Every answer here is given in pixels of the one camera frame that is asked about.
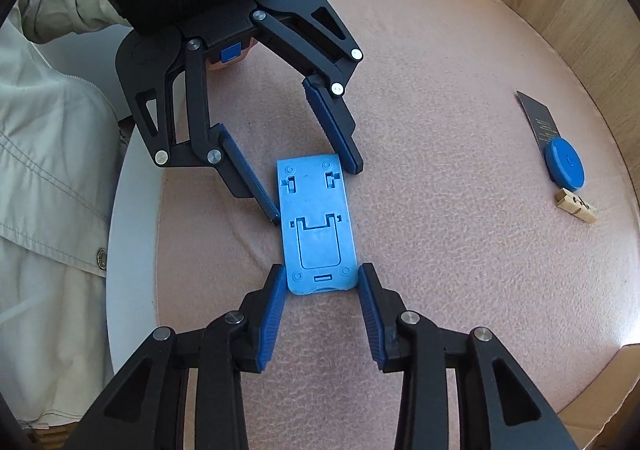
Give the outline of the person's right hand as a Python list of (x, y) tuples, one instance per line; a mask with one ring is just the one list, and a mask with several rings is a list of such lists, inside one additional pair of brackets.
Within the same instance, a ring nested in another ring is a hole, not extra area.
[(206, 62), (206, 69), (209, 72), (215, 72), (215, 70), (221, 70), (235, 63), (239, 63), (246, 58), (248, 52), (252, 50), (257, 41), (254, 38), (250, 38), (247, 46), (242, 46), (241, 43), (235, 43), (233, 46), (224, 49), (220, 54), (220, 60), (213, 62), (208, 60)]

